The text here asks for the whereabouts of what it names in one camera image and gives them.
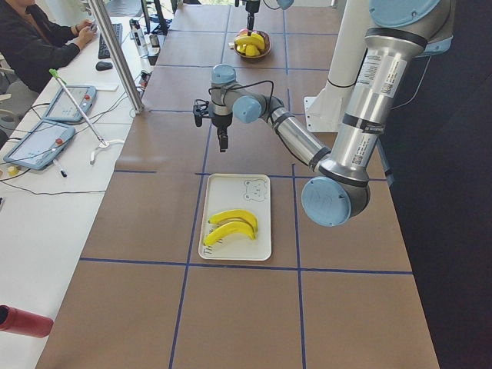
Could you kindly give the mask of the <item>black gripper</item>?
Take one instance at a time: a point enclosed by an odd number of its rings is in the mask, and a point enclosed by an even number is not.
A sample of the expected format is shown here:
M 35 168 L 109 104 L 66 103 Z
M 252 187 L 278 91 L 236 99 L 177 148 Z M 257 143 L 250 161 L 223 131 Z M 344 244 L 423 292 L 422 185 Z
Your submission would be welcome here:
M 248 13 L 247 35 L 251 35 L 254 31 L 254 13 Z
M 232 114 L 211 116 L 212 124 L 217 128 L 219 151 L 226 152 L 228 149 L 228 130 L 232 123 Z

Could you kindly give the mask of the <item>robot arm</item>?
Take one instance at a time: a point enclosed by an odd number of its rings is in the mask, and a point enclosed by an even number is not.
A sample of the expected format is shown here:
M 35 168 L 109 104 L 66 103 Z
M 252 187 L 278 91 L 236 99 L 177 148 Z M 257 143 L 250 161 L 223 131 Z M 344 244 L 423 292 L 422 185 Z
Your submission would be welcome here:
M 270 5 L 267 1 L 260 0 L 234 0 L 234 6 L 238 8 L 240 5 L 245 7 L 247 16 L 247 35 L 251 35 L 254 31 L 255 15 L 259 12 L 261 3 L 271 10 L 286 10 L 294 4 L 294 0 L 275 0 L 276 5 Z
M 234 119 L 269 124 L 284 146 L 316 173 L 301 194 L 307 216 L 334 227 L 360 214 L 370 200 L 367 164 L 414 58 L 449 49 L 456 4 L 453 1 L 349 1 L 344 6 L 324 89 L 307 101 L 306 119 L 333 126 L 332 148 L 314 137 L 283 102 L 238 83 L 230 65 L 211 73 L 211 99 L 195 105 L 194 118 L 210 118 L 221 150 L 228 147 Z

